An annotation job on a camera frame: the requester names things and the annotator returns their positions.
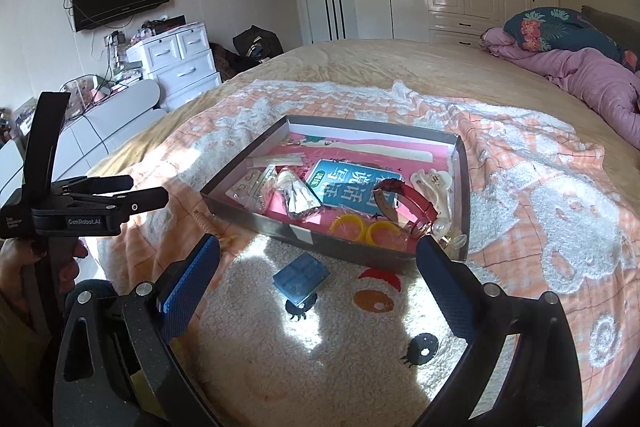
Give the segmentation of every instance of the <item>gray pillow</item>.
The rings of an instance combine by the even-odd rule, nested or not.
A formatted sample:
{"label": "gray pillow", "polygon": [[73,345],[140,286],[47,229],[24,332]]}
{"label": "gray pillow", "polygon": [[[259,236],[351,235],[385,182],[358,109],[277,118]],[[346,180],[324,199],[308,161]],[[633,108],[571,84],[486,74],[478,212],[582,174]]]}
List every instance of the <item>gray pillow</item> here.
{"label": "gray pillow", "polygon": [[640,57],[640,22],[601,12],[591,6],[583,6],[582,15],[622,49],[631,50]]}

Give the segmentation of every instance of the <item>silver bolt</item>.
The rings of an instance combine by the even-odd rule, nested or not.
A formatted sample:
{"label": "silver bolt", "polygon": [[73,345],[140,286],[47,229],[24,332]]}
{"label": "silver bolt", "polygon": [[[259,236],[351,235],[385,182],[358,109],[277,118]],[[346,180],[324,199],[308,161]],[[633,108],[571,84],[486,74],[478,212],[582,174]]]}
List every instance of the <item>silver bolt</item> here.
{"label": "silver bolt", "polygon": [[78,302],[81,304],[87,304],[91,300],[91,292],[84,291],[78,296]]}
{"label": "silver bolt", "polygon": [[136,293],[141,297],[145,295],[149,295],[154,289],[154,286],[150,282],[141,282],[138,286],[136,286]]}
{"label": "silver bolt", "polygon": [[558,298],[558,296],[553,293],[553,292],[545,292],[545,301],[548,304],[558,304],[558,302],[560,301],[560,299]]}
{"label": "silver bolt", "polygon": [[488,282],[484,285],[484,293],[489,295],[490,297],[497,297],[500,295],[500,286],[496,283]]}

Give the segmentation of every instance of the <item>cabinet handle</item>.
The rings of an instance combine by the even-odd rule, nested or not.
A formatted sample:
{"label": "cabinet handle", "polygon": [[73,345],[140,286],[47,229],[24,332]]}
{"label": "cabinet handle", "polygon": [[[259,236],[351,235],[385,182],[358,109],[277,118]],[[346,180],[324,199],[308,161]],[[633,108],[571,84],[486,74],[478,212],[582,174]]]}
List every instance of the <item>cabinet handle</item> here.
{"label": "cabinet handle", "polygon": [[193,73],[196,70],[196,68],[191,68],[189,69],[189,71],[185,71],[184,73],[178,73],[178,76],[187,76],[188,74]]}

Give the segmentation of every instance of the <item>drawer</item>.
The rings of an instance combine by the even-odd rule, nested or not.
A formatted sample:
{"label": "drawer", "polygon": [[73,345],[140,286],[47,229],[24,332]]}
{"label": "drawer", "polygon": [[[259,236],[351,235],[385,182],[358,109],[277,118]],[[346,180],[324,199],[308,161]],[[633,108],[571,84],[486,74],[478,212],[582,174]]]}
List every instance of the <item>drawer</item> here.
{"label": "drawer", "polygon": [[213,89],[214,87],[221,86],[220,73],[210,74],[208,77],[203,78],[190,86],[183,87],[180,91],[174,92],[171,96],[164,99],[160,104],[160,107],[167,111],[172,111],[191,102],[203,92]]}
{"label": "drawer", "polygon": [[169,35],[168,37],[149,42],[143,46],[145,55],[145,66],[149,72],[153,72],[174,64],[182,60],[180,56],[180,47],[178,46],[178,37]]}
{"label": "drawer", "polygon": [[431,31],[431,44],[457,44],[465,48],[480,49],[480,39],[477,35],[454,32]]}
{"label": "drawer", "polygon": [[207,32],[205,31],[204,26],[178,33],[177,37],[182,58],[193,57],[193,55],[197,55],[198,53],[205,52],[209,49],[209,41],[207,40]]}
{"label": "drawer", "polygon": [[181,60],[168,68],[153,73],[160,84],[162,95],[168,98],[183,87],[216,72],[211,51],[202,52],[189,60]]}
{"label": "drawer", "polygon": [[465,16],[433,13],[432,30],[482,35],[489,28],[500,26],[498,21],[471,19]]}

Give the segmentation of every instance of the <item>blanket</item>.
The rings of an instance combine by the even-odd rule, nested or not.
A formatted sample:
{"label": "blanket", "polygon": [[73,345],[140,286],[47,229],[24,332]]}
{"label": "blanket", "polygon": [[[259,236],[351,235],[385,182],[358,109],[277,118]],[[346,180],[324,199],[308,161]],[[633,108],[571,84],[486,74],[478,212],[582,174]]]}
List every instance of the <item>blanket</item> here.
{"label": "blanket", "polygon": [[640,149],[640,79],[631,71],[592,48],[576,52],[528,52],[500,28],[491,28],[482,40],[495,57],[546,76],[560,89],[582,100],[626,142]]}
{"label": "blanket", "polygon": [[[460,134],[472,186],[469,266],[510,295],[559,294],[580,358],[585,421],[597,413],[640,346],[640,222],[604,173],[601,146],[540,112],[423,96],[401,82],[385,90],[256,81],[124,171],[136,188],[163,185],[169,204],[98,241],[123,293],[184,259],[203,232],[223,239],[222,265],[181,338],[191,377],[222,416],[249,426],[411,425],[465,348],[420,278],[372,277],[322,256],[328,285],[304,318],[290,320],[271,276],[301,251],[207,216],[199,188],[285,114]],[[388,313],[363,309],[362,291],[384,294]],[[408,346],[426,340],[428,356],[406,364]],[[513,345],[478,412],[495,400]]]}
{"label": "blanket", "polygon": [[632,73],[638,70],[638,57],[633,51],[622,49],[575,10],[555,7],[528,10],[509,19],[504,30],[521,49],[529,52],[594,48]]}

